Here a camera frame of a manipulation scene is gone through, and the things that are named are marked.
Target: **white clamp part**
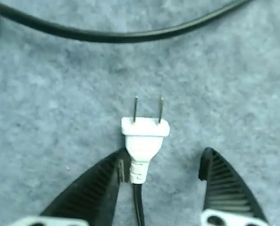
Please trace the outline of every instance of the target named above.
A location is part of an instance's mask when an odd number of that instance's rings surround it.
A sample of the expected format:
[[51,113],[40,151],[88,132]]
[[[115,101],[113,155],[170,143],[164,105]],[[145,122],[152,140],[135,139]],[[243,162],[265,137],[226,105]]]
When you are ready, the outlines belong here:
[[258,218],[206,209],[201,214],[201,226],[269,226]]
[[164,137],[169,135],[167,121],[158,118],[124,117],[121,120],[122,133],[125,135],[125,147],[132,162],[130,181],[143,184],[146,181],[151,159],[158,153]]
[[81,219],[52,218],[41,216],[28,216],[9,226],[89,226],[88,222]]

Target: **floor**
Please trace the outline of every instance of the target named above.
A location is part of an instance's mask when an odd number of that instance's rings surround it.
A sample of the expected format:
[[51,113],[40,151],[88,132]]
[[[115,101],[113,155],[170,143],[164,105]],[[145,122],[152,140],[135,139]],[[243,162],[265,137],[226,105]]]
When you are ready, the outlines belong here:
[[[2,0],[29,14],[104,31],[183,23],[230,0]],[[122,147],[120,120],[171,126],[143,201],[148,226],[199,225],[210,146],[280,226],[280,1],[254,0],[189,34],[140,44],[65,40],[0,18],[0,226],[36,215],[95,162]],[[114,226],[136,225],[129,184]]]

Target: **plug prong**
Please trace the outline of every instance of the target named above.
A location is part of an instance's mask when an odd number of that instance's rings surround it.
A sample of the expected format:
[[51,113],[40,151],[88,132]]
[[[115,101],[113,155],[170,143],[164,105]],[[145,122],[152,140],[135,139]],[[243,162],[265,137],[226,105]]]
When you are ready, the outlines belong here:
[[159,120],[158,120],[158,124],[161,123],[162,114],[163,114],[163,105],[164,105],[164,99],[161,97],[161,98],[160,98],[160,109],[159,109]]
[[134,114],[133,114],[133,118],[132,118],[132,121],[134,123],[136,122],[136,117],[137,117],[137,105],[138,105],[138,97],[135,97],[135,100],[134,100]]

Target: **power plug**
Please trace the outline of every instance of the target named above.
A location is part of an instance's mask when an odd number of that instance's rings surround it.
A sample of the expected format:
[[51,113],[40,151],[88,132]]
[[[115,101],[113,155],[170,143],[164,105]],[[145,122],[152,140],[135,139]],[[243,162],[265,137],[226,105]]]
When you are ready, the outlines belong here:
[[137,117],[138,98],[135,98],[133,117],[121,119],[121,130],[125,135],[125,147],[131,156],[130,181],[143,184],[146,181],[151,159],[158,153],[170,127],[162,119],[163,103],[160,101],[159,118]]

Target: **black cable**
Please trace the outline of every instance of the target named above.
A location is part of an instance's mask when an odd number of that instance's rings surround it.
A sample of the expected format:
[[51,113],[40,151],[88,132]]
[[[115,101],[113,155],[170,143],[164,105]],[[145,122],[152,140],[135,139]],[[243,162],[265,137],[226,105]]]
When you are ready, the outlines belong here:
[[144,211],[143,211],[143,204],[142,204],[142,184],[132,185],[133,190],[133,197],[134,197],[134,205],[136,210],[136,218],[138,226],[145,226],[144,220]]
[[148,32],[116,33],[80,30],[77,28],[41,20],[2,3],[0,3],[0,16],[40,32],[67,39],[101,43],[136,43],[168,39],[174,36],[185,34],[187,32],[191,32],[214,21],[215,19],[226,15],[227,13],[250,1],[251,0],[234,0],[232,3],[229,3],[224,7],[191,22],[162,30]]

